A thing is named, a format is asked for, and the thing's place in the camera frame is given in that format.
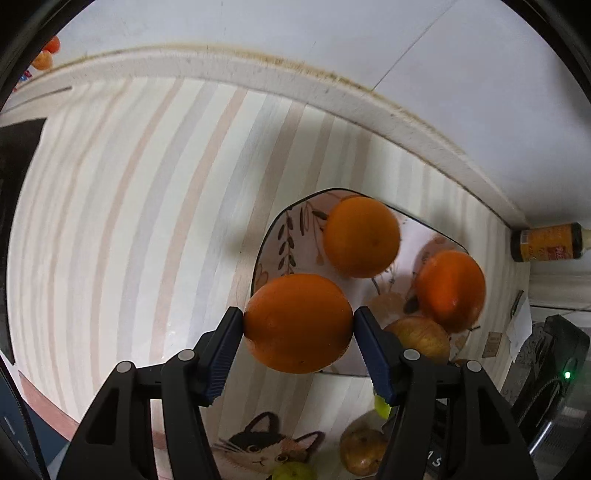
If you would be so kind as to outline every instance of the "bottle label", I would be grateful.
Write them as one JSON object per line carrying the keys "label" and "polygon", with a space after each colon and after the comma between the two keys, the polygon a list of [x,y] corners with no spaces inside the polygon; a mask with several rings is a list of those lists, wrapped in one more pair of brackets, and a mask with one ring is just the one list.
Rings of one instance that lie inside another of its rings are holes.
{"label": "bottle label", "polygon": [[573,258],[573,233],[570,224],[523,230],[521,256],[529,260],[566,260]]}

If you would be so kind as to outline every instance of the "green fruit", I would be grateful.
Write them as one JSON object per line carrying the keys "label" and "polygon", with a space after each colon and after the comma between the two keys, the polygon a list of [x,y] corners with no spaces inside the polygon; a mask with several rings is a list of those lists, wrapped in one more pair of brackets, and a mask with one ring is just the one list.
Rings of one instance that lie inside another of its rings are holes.
{"label": "green fruit", "polygon": [[275,469],[273,480],[316,480],[316,472],[307,463],[286,462]]}
{"label": "green fruit", "polygon": [[392,407],[388,405],[386,401],[379,395],[374,397],[374,408],[375,411],[378,412],[378,415],[384,420],[388,419],[390,416],[390,410],[392,410]]}

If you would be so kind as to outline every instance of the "sauce bottle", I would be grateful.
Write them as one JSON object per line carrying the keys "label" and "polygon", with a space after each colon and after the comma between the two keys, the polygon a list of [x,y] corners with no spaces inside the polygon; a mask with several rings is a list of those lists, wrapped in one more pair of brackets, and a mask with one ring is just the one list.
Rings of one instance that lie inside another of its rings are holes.
{"label": "sauce bottle", "polygon": [[511,256],[516,262],[581,258],[591,248],[591,231],[580,223],[567,223],[511,234]]}

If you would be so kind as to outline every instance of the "cat whiskers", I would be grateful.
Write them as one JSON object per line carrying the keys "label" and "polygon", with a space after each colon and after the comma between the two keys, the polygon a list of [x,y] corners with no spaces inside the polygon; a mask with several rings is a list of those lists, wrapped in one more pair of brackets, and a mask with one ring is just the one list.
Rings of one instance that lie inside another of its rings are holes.
{"label": "cat whiskers", "polygon": [[237,446],[234,445],[232,442],[228,441],[228,440],[223,440],[223,439],[219,439],[219,442],[214,443],[212,445],[213,448],[217,449],[217,450],[222,450],[224,452],[241,452],[242,449]]}

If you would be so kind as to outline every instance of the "white paper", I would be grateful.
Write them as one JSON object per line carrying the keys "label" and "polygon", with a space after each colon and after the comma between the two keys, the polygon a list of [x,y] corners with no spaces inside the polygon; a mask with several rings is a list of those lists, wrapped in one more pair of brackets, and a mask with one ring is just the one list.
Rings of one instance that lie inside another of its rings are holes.
{"label": "white paper", "polygon": [[519,350],[525,343],[525,341],[531,335],[531,308],[530,300],[526,294],[524,294],[517,305],[517,311],[507,326],[506,335],[511,343],[509,347],[509,354],[511,359],[515,362]]}

